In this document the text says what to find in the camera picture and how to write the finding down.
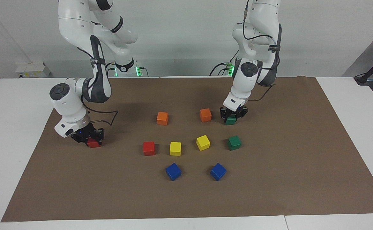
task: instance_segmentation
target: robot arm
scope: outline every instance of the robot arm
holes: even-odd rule
[[[236,119],[245,116],[248,109],[244,105],[256,83],[270,86],[275,81],[280,63],[281,25],[277,19],[280,3],[281,0],[255,1],[250,8],[250,22],[246,22],[246,7],[243,23],[237,23],[233,28],[239,53],[235,60],[233,86],[223,102],[225,108],[220,109],[224,121],[232,115]]]
[[[70,78],[52,88],[50,98],[57,112],[62,115],[55,130],[62,137],[71,135],[77,142],[87,145],[89,140],[101,144],[104,133],[102,129],[94,129],[82,100],[85,98],[89,102],[104,103],[111,96],[101,41],[110,47],[115,41],[134,43],[138,36],[129,31],[129,27],[123,24],[122,17],[112,6],[112,0],[60,0],[58,6],[60,33],[69,43],[90,57],[93,77]],[[91,12],[105,26],[96,25],[97,28],[93,29]],[[101,27],[108,28],[108,31],[99,33]],[[112,51],[115,56],[129,54],[125,49],[114,47],[116,49]]]

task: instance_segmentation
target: black stand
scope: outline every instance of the black stand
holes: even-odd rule
[[[366,82],[368,78],[373,74],[373,67],[364,74],[362,77],[354,77],[355,81],[358,83],[360,86],[367,86],[368,83]]]

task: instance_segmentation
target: orange cube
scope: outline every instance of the orange cube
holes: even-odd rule
[[[168,125],[168,113],[167,112],[159,112],[158,113],[157,124]]]
[[[201,109],[201,112],[199,113],[201,116],[202,122],[209,122],[212,119],[212,114],[210,109]]]

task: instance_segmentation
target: green cube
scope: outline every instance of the green cube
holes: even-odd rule
[[[236,116],[231,115],[230,117],[226,119],[225,125],[233,125],[236,123],[236,121],[237,121]]]
[[[242,146],[242,142],[240,141],[238,136],[234,136],[234,137],[229,138],[228,146],[231,151],[237,150],[237,149],[240,149],[240,147]]]

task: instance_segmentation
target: yellow cube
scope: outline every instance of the yellow cube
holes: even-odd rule
[[[208,137],[204,135],[196,139],[196,145],[198,146],[199,150],[203,151],[211,146],[211,142],[209,141]]]
[[[181,156],[181,146],[182,143],[180,142],[171,142],[171,146],[169,147],[169,155]]]

